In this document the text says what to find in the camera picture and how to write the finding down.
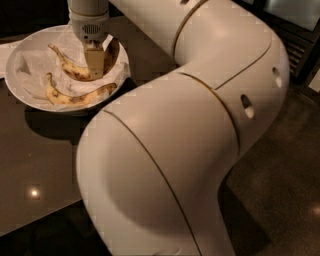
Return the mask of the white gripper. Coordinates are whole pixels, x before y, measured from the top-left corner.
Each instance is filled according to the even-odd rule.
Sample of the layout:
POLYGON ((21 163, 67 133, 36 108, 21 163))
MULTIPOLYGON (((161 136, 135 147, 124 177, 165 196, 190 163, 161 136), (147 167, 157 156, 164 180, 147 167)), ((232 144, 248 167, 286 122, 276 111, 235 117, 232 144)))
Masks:
POLYGON ((104 73, 104 51, 101 47, 108 37, 109 14, 84 16, 71 13, 69 18, 73 33, 85 48, 84 56, 91 78, 101 79, 104 73))

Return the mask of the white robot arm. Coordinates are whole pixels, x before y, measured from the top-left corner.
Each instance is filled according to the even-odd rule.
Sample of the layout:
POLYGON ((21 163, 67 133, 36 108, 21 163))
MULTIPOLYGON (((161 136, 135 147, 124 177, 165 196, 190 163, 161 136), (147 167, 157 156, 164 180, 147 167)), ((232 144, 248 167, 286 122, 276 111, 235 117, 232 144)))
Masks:
POLYGON ((280 38, 232 0, 110 0, 176 68, 105 106, 77 149, 111 256, 235 256, 222 181, 284 102, 280 38))

